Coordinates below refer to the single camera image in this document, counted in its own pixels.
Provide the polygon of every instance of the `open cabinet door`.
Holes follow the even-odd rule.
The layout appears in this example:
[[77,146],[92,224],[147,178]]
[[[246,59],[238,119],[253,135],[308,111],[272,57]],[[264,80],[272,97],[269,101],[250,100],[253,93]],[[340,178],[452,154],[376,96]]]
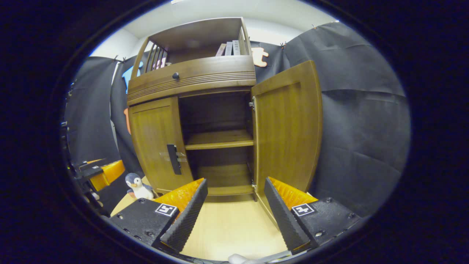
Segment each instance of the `open cabinet door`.
[[252,87],[255,184],[260,205],[275,222],[264,194],[273,177],[306,192],[318,163],[322,100],[313,61],[303,62]]
[[165,194],[193,181],[177,97],[130,107],[129,122],[138,161],[153,189]]

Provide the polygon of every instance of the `stuffed penguin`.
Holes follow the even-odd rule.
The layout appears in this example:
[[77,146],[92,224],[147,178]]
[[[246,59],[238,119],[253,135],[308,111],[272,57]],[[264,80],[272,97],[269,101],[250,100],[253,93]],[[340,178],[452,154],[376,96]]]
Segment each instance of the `stuffed penguin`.
[[153,193],[153,188],[150,185],[146,185],[142,182],[140,176],[136,173],[129,173],[125,176],[125,182],[127,185],[132,188],[127,191],[127,193],[134,193],[137,199],[154,199],[155,194]]

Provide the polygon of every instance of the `book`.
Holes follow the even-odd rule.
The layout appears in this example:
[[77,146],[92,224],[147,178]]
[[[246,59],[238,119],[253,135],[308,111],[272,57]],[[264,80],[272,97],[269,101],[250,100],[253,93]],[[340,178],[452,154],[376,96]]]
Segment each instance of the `book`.
[[220,45],[220,47],[218,48],[218,51],[217,51],[217,54],[215,55],[215,57],[217,56],[222,56],[223,55],[223,51],[225,50],[225,47],[227,46],[226,43],[222,43]]
[[233,55],[241,55],[241,50],[239,49],[239,40],[233,40]]
[[233,42],[228,41],[227,48],[225,49],[225,56],[230,56],[232,50],[233,50]]

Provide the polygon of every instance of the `wooden floor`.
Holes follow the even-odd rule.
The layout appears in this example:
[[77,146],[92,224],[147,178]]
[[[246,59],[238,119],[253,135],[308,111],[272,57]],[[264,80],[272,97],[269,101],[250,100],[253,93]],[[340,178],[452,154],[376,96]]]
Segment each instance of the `wooden floor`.
[[[111,216],[133,201],[126,194]],[[208,196],[181,254],[209,260],[228,260],[230,255],[237,253],[256,259],[286,250],[280,231],[259,203],[247,194]]]

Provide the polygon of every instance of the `door handle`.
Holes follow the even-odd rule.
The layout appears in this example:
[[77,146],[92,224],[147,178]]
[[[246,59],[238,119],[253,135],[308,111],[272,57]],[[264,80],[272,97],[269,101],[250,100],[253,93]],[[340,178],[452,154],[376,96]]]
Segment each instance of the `door handle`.
[[177,157],[177,149],[176,145],[174,144],[167,144],[169,160],[171,161],[171,165],[173,166],[173,171],[176,175],[182,175],[181,173],[181,164],[179,164],[178,157]]

